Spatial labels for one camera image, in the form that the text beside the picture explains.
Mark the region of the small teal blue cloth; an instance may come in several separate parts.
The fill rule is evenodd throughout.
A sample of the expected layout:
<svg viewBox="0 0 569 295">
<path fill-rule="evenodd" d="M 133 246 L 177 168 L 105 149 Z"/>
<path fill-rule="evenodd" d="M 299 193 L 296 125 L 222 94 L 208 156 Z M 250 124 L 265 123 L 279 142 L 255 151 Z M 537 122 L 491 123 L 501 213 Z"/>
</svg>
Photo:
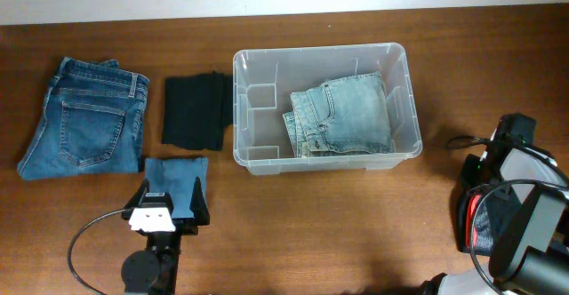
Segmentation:
<svg viewBox="0 0 569 295">
<path fill-rule="evenodd" d="M 152 193 L 168 193 L 172 198 L 173 219 L 193 219 L 190 210 L 196 178 L 200 179 L 202 192 L 206 197 L 207 171 L 209 160 L 206 157 L 195 159 L 145 159 L 145 178 Z"/>
</svg>

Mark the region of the black cloth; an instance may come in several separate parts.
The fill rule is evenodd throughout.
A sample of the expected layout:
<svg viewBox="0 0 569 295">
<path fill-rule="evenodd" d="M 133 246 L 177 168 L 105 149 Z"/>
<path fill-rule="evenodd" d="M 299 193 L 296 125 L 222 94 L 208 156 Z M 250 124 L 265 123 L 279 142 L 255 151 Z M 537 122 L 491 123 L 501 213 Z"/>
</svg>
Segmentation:
<svg viewBox="0 0 569 295">
<path fill-rule="evenodd" d="M 165 79 L 162 142 L 187 150 L 220 151 L 233 123 L 233 76 L 215 71 Z"/>
</svg>

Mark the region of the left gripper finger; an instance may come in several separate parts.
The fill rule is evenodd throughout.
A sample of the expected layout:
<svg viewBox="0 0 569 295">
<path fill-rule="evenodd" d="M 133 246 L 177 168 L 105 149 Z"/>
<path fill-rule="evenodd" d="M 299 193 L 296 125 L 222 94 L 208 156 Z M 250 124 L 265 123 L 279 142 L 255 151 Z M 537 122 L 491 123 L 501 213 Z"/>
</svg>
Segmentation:
<svg viewBox="0 0 569 295">
<path fill-rule="evenodd" d="M 210 224 L 210 212 L 199 177 L 195 178 L 189 209 L 192 211 L 193 219 L 197 225 Z"/>
<path fill-rule="evenodd" d="M 130 198 L 130 200 L 124 206 L 125 210 L 132 209 L 138 207 L 141 204 L 142 199 L 146 195 L 149 189 L 149 182 L 147 179 L 144 179 L 136 191 L 136 193 Z"/>
</svg>

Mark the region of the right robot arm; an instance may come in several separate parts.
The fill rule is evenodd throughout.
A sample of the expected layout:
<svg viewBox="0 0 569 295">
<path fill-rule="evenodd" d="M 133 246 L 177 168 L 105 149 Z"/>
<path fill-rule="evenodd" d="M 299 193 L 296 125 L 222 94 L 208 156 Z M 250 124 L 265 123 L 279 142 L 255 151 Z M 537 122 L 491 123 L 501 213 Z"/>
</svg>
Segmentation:
<svg viewBox="0 0 569 295">
<path fill-rule="evenodd" d="M 447 141 L 449 150 L 485 146 L 465 160 L 455 211 L 458 249 L 474 267 L 433 277 L 421 294 L 568 295 L 568 177 L 534 145 L 536 125 L 508 114 L 488 138 Z"/>
</svg>

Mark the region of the light blue denim shorts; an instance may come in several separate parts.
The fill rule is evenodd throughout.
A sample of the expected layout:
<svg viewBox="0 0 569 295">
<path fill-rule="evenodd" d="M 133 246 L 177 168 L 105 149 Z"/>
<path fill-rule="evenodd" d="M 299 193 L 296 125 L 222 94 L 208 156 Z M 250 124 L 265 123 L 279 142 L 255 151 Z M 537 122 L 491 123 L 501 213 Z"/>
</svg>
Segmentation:
<svg viewBox="0 0 569 295">
<path fill-rule="evenodd" d="M 395 151 L 379 72 L 328 80 L 290 99 L 283 118 L 297 158 Z"/>
</svg>

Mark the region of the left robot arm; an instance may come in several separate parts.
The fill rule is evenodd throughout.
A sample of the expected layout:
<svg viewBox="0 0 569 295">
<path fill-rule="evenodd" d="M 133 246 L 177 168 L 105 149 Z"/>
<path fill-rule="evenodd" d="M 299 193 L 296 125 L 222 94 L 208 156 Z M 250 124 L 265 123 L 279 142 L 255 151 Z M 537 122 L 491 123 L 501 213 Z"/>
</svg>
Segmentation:
<svg viewBox="0 0 569 295">
<path fill-rule="evenodd" d="M 201 180 L 195 178 L 185 192 L 187 203 L 168 192 L 152 192 L 145 179 L 125 205 L 122 219 L 147 238 L 145 249 L 132 253 L 122 265 L 125 294 L 175 293 L 181 238 L 197 235 L 199 227 L 210 224 Z"/>
</svg>

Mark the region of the black shorts red waistband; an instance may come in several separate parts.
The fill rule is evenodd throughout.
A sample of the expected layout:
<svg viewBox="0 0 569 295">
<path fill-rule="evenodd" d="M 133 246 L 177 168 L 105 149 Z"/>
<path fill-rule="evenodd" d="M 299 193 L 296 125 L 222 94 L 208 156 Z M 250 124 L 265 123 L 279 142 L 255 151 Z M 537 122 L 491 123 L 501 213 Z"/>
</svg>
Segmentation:
<svg viewBox="0 0 569 295">
<path fill-rule="evenodd" d="M 520 199 L 515 191 L 504 188 L 496 191 L 481 205 L 475 222 L 471 216 L 481 195 L 473 195 L 470 189 L 477 187 L 477 171 L 480 158 L 468 155 L 461 168 L 455 192 L 458 197 L 455 202 L 455 215 L 453 218 L 455 228 L 455 241 L 457 249 L 468 253 L 470 248 L 470 227 L 474 225 L 473 249 L 476 255 L 489 256 L 493 243 L 502 235 L 509 225 L 514 214 L 521 207 Z"/>
</svg>

